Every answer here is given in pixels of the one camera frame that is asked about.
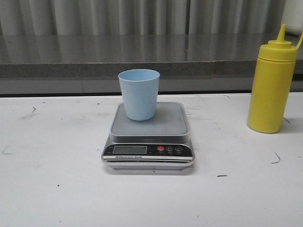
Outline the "yellow squeeze bottle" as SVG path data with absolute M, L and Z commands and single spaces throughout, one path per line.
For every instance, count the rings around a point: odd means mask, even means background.
M 290 92 L 298 50 L 285 40 L 286 25 L 282 24 L 275 40 L 260 46 L 256 62 L 247 126 L 261 133 L 281 129 Z

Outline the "white container in background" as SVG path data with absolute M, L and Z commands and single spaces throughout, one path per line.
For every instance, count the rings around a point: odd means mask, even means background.
M 281 24 L 286 24 L 286 32 L 300 36 L 303 31 L 303 0 L 286 0 Z

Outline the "light blue plastic cup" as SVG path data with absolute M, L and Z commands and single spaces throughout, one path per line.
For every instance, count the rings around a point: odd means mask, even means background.
M 118 75 L 126 115 L 146 121 L 156 113 L 160 73 L 150 69 L 126 70 Z

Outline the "silver digital kitchen scale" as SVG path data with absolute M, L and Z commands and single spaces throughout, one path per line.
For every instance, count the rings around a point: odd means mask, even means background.
M 127 117 L 117 107 L 102 162 L 119 170 L 183 170 L 194 164 L 195 153 L 184 106 L 158 102 L 156 114 L 146 121 Z

